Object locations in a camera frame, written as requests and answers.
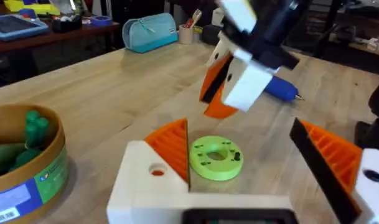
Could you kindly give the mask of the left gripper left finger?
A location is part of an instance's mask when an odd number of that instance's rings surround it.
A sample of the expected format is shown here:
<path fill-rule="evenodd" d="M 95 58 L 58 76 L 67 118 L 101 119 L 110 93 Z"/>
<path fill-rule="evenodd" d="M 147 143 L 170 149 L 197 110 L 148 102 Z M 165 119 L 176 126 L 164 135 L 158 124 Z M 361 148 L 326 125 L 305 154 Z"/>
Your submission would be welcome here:
<path fill-rule="evenodd" d="M 109 223 L 180 223 L 189 193 L 187 120 L 127 143 L 106 213 Z"/>

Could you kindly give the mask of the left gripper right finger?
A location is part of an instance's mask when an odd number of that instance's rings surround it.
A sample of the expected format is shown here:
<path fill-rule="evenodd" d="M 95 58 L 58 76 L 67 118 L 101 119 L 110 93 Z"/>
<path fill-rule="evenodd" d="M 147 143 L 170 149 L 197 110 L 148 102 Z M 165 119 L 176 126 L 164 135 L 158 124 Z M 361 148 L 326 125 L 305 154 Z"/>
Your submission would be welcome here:
<path fill-rule="evenodd" d="M 356 145 L 296 118 L 289 136 L 340 223 L 379 223 L 379 133 Z"/>

